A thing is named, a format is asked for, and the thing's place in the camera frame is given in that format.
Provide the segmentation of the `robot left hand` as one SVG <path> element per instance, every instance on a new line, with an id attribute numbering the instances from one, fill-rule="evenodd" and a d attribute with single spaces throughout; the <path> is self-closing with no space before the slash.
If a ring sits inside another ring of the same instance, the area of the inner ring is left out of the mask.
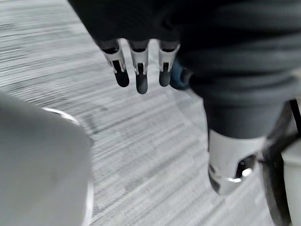
<path id="1" fill-rule="evenodd" d="M 177 60 L 203 99 L 209 178 L 220 195 L 252 172 L 256 153 L 301 80 L 298 0 L 71 0 L 96 44 L 157 39 L 180 44 Z"/>

